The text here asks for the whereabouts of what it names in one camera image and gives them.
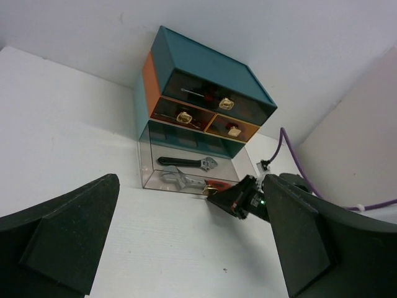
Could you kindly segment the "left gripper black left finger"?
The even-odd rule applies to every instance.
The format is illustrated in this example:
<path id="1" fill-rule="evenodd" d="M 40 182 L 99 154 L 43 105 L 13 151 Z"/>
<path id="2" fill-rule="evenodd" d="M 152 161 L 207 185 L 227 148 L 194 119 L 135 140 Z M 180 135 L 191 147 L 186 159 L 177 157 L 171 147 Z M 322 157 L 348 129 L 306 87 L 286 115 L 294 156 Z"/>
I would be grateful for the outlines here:
<path id="1" fill-rule="evenodd" d="M 1 297 L 86 297 L 120 191 L 106 174 L 1 217 Z"/>

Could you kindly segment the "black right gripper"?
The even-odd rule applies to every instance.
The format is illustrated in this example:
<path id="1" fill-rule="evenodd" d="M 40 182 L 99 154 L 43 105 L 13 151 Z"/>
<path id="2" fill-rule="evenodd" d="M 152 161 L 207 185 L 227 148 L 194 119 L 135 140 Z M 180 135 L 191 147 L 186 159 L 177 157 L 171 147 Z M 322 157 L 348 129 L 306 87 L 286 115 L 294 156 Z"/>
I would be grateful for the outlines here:
<path id="1" fill-rule="evenodd" d="M 252 214 L 269 222 L 264 194 L 259 190 L 254 176 L 246 175 L 235 185 L 215 180 L 205 182 L 205 195 L 208 202 L 241 220 Z"/>

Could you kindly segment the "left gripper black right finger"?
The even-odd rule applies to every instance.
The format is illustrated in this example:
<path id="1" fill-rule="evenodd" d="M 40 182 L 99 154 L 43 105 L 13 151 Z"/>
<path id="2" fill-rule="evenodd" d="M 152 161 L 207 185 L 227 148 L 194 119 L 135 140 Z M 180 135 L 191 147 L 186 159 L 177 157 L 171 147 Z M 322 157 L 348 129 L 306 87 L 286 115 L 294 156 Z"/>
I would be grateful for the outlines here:
<path id="1" fill-rule="evenodd" d="M 396 297 L 396 224 L 269 174 L 265 204 L 289 297 Z"/>

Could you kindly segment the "black handled adjustable wrench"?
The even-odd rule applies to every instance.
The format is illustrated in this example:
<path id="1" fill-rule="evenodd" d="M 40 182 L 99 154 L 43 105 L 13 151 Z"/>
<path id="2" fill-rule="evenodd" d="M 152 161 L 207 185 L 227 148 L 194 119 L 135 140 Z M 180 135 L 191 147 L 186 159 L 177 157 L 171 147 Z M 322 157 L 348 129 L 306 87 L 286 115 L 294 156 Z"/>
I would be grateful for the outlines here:
<path id="1" fill-rule="evenodd" d="M 180 166 L 188 168 L 201 168 L 204 171 L 210 171 L 218 166 L 216 160 L 208 156 L 201 160 L 188 160 L 182 158 L 171 158 L 161 156 L 157 159 L 157 162 L 163 166 Z"/>

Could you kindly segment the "red handled adjustable wrench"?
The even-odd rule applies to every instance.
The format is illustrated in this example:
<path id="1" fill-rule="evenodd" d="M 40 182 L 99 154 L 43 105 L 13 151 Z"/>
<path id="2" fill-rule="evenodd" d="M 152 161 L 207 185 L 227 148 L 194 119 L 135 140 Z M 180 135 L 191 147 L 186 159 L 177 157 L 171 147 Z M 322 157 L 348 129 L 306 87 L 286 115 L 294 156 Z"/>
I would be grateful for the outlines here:
<path id="1" fill-rule="evenodd" d="M 223 181 L 190 178 L 176 166 L 165 167 L 160 177 L 166 183 L 175 184 L 179 191 L 187 188 L 196 188 L 201 189 L 204 194 L 211 194 L 227 190 L 233 186 Z"/>

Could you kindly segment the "dark bottom drawer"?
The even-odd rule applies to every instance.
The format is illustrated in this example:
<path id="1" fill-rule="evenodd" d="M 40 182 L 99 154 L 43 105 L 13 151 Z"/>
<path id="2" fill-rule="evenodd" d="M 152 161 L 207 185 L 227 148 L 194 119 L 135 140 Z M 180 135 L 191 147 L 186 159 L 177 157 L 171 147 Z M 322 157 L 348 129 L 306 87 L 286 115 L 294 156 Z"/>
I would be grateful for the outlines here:
<path id="1" fill-rule="evenodd" d="M 151 120 L 146 124 L 139 124 L 136 134 L 141 185 L 145 189 L 204 194 L 201 189 L 196 188 L 179 191 L 175 184 L 164 182 L 160 174 L 167 166 L 157 162 L 161 156 L 188 160 L 201 160 L 210 156 L 216 160 L 218 166 L 210 171 L 176 166 L 194 179 L 217 180 L 235 185 L 246 175 L 256 175 L 242 143 Z"/>

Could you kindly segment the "screwdriver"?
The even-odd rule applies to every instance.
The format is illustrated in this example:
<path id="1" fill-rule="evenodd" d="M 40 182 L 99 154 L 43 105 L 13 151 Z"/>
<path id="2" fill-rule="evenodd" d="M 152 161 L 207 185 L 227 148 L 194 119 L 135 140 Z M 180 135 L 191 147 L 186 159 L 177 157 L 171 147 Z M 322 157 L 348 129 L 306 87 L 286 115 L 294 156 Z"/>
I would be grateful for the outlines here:
<path id="1" fill-rule="evenodd" d="M 202 97 L 205 101 L 219 101 L 221 99 L 220 96 L 214 95 L 214 94 L 210 94 L 210 93 L 205 93 L 205 94 L 201 94 L 201 93 L 197 93 L 195 91 L 191 91 L 185 88 L 181 88 L 181 91 L 184 93 L 189 93 L 192 94 L 194 96 L 198 96 L 198 97 Z"/>

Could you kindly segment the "smoked clear top drawer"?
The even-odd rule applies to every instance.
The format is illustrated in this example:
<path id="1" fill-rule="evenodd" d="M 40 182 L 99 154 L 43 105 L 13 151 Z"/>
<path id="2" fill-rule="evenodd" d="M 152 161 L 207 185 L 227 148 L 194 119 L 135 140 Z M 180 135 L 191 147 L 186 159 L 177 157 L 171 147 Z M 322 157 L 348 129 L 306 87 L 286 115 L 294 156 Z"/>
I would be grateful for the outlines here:
<path id="1" fill-rule="evenodd" d="M 277 110 L 273 103 L 258 101 L 181 70 L 174 70 L 162 89 L 167 97 L 258 126 Z"/>

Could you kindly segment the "chrome open-end wrench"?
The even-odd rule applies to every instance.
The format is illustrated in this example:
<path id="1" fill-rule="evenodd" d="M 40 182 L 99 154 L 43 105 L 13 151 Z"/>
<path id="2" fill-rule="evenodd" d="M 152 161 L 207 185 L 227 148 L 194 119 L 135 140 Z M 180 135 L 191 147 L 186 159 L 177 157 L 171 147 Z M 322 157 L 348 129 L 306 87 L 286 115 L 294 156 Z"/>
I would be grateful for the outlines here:
<path id="1" fill-rule="evenodd" d="M 159 113 L 154 113 L 153 115 L 155 115 L 156 117 L 163 117 L 163 118 L 171 119 L 171 120 L 176 121 L 180 124 L 192 126 L 195 129 L 201 129 L 201 124 L 200 123 L 196 124 L 193 121 L 193 117 L 186 112 L 181 112 L 176 117 L 170 116 L 167 114 L 159 114 Z"/>

